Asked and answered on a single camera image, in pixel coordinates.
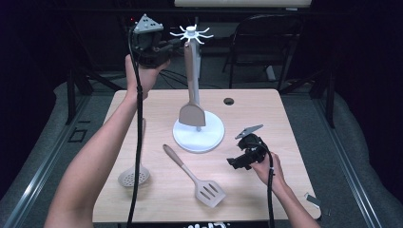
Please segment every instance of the dark background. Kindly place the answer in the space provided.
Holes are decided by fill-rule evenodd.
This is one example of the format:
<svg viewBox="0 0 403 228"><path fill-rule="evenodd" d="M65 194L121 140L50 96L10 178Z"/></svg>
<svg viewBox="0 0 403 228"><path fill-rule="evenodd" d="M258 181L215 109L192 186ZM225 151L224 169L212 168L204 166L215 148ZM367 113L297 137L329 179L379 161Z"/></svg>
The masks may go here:
<svg viewBox="0 0 403 228"><path fill-rule="evenodd" d="M75 67L123 70L125 33L139 14L55 13L54 8L167 9L173 1L2 1L1 189L9 188L55 104L53 89ZM403 201L403 27L397 1L313 1L289 75L304 78L342 53L333 73L336 92L347 102L367 141L370 163L386 188ZM333 12L352 11L347 17ZM165 28L191 25L191 17L153 14ZM241 16L203 16L239 20Z"/></svg>

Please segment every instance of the white round base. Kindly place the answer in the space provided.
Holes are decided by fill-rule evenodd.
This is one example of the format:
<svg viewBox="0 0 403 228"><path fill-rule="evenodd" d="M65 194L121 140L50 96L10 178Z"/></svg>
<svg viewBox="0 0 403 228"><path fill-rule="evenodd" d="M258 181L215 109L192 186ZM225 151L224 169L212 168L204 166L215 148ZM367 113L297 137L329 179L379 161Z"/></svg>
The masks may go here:
<svg viewBox="0 0 403 228"><path fill-rule="evenodd" d="M205 126L185 125L177 120L174 124L173 135L177 144L192 153L205 153L219 145L224 137L224 124L220 118L211 112L204 111Z"/></svg>

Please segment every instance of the wrist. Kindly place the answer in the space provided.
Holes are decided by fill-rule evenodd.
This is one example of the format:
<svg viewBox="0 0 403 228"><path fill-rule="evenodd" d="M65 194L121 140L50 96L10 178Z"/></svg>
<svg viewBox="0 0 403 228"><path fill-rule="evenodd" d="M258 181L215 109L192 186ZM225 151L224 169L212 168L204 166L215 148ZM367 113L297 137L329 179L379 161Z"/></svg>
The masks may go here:
<svg viewBox="0 0 403 228"><path fill-rule="evenodd" d="M284 195L287 195L291 190L286 182L277 182L272 185L272 191L276 195L276 197L280 198Z"/></svg>

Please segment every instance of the spatula head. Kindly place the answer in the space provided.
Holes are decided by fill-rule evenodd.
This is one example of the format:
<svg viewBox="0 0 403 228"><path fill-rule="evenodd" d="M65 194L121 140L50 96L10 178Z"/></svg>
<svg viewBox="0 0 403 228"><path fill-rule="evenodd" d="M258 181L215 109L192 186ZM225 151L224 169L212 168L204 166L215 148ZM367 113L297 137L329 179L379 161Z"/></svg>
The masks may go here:
<svg viewBox="0 0 403 228"><path fill-rule="evenodd" d="M191 126L205 126L204 110L197 104L185 104L179 112L179 123Z"/></svg>
<svg viewBox="0 0 403 228"><path fill-rule="evenodd" d="M215 207L226 197L224 191L212 180L200 180L196 184L196 198L209 207Z"/></svg>

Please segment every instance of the human hand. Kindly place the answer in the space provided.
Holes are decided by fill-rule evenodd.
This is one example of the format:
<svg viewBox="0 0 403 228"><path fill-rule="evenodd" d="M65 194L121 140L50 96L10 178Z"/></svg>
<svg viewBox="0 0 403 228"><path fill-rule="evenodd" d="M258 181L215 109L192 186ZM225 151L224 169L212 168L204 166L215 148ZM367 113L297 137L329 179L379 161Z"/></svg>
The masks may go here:
<svg viewBox="0 0 403 228"><path fill-rule="evenodd" d="M273 157L273 167L274 167L274 176L272 182L272 190L276 194L277 192L284 189L287 186L285 182L284 175L282 173L281 163L279 161L279 157L277 154L270 152ZM270 170L270 158L269 155L264 157L264 160L260 163L251 163L250 166L255 170L258 174L260 180L267 185L269 180L269 170Z"/></svg>
<svg viewBox="0 0 403 228"><path fill-rule="evenodd" d="M154 86L160 71L167 68L169 63L170 61L168 60L166 63L158 66L157 68L146 68L144 66L139 66L139 77L140 82L142 83L144 99L147 97L148 91ZM125 57L125 72L127 78L127 94L129 96L136 95L137 80L130 55L126 55Z"/></svg>

